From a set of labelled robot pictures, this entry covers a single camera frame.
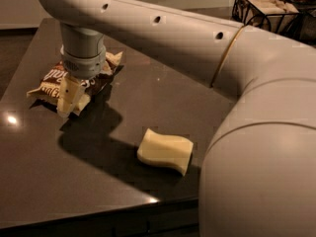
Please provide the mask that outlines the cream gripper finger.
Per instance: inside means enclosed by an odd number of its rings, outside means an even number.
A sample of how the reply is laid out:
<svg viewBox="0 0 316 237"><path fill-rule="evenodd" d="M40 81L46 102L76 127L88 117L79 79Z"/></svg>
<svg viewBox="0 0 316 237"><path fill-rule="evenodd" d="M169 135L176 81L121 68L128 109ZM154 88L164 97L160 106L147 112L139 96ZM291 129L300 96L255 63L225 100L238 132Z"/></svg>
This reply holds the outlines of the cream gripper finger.
<svg viewBox="0 0 316 237"><path fill-rule="evenodd" d="M69 74L63 77L60 83L57 113L62 118L67 118L74 111L84 92L85 88L80 80Z"/></svg>

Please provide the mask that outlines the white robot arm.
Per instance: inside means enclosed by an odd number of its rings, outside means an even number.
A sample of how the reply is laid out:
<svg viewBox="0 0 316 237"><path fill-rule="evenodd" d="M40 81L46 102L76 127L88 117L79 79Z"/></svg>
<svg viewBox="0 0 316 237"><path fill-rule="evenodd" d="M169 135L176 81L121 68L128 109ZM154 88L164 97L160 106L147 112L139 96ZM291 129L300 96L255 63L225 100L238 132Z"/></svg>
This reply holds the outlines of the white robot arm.
<svg viewBox="0 0 316 237"><path fill-rule="evenodd" d="M74 77L100 70L99 32L233 102L201 165L201 237L316 237L316 48L135 0L39 2Z"/></svg>

